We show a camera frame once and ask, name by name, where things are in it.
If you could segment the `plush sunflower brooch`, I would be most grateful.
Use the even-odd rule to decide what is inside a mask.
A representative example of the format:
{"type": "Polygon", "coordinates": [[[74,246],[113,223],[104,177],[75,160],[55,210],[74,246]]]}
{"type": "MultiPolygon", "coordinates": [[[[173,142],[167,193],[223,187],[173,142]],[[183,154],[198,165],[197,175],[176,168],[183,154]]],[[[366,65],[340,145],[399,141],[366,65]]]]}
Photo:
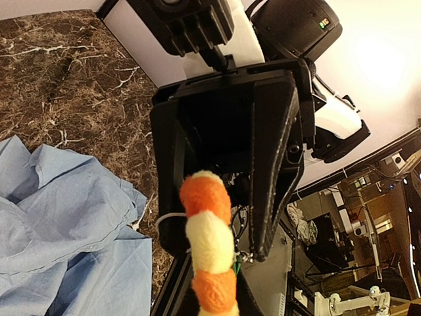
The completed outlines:
{"type": "Polygon", "coordinates": [[[185,217],[191,245],[191,287],[200,305],[200,315],[239,315],[234,237],[230,228],[231,201],[222,179],[201,170],[187,177],[180,188],[185,213],[159,217],[156,226],[170,217],[185,217]]]}

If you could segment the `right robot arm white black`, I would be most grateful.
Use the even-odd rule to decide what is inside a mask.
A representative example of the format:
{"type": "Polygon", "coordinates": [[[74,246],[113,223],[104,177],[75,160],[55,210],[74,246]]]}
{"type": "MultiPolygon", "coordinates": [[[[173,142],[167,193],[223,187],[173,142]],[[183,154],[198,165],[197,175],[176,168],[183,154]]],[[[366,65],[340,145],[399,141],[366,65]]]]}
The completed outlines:
{"type": "Polygon", "coordinates": [[[179,191],[208,170],[238,174],[232,201],[248,207],[252,256],[269,254],[282,210],[305,170],[305,151],[331,163],[370,135],[349,97],[316,75],[341,35],[325,1],[147,1],[148,28],[186,58],[185,80],[158,89],[150,114],[159,181],[161,246],[188,247],[179,191]]]}

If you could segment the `light blue shirt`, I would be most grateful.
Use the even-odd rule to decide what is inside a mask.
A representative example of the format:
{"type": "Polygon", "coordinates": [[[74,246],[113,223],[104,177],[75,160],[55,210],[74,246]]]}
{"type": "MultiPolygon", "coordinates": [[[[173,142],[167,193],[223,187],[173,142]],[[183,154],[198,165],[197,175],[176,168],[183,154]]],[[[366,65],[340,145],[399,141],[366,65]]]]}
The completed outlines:
{"type": "Polygon", "coordinates": [[[146,197],[89,155],[1,142],[1,314],[148,315],[146,197]]]}

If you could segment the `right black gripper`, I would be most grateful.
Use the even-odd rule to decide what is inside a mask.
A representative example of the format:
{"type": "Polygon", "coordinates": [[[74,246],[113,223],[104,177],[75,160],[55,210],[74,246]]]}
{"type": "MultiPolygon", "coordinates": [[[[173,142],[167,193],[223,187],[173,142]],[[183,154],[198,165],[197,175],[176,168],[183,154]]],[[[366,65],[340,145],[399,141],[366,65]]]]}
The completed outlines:
{"type": "MultiPolygon", "coordinates": [[[[161,87],[151,126],[159,180],[159,215],[184,214],[184,178],[206,169],[239,173],[237,196],[250,204],[250,251],[268,257],[279,220],[304,171],[303,146],[315,137],[312,72],[304,59],[246,66],[161,87]]],[[[187,219],[159,223],[162,248],[174,257],[189,247],[187,219]]]]}

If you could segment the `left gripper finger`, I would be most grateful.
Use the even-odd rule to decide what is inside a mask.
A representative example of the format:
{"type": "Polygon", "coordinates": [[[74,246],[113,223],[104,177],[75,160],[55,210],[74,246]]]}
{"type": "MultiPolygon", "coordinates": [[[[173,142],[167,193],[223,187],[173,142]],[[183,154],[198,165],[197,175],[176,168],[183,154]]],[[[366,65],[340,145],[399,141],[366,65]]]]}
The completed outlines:
{"type": "Polygon", "coordinates": [[[236,300],[241,316],[263,316],[241,271],[237,274],[236,300]]]}

